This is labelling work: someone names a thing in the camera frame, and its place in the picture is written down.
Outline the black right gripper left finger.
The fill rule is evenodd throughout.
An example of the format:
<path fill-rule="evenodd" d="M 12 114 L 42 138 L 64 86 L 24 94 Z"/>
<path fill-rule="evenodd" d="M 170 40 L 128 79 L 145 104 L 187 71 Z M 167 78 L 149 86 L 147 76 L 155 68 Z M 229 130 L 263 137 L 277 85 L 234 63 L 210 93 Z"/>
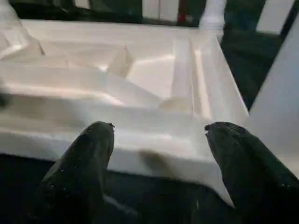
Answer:
<path fill-rule="evenodd" d="M 113 124 L 98 121 L 85 128 L 40 182 L 30 209 L 30 223 L 99 223 L 113 149 Z"/>

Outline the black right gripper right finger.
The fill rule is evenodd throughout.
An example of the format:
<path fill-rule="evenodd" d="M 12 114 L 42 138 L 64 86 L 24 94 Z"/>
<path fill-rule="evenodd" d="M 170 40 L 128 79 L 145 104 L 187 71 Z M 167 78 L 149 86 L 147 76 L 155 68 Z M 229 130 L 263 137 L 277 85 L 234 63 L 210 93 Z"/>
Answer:
<path fill-rule="evenodd" d="M 206 138 L 244 224 L 297 224 L 299 180 L 245 128 L 214 122 Z"/>

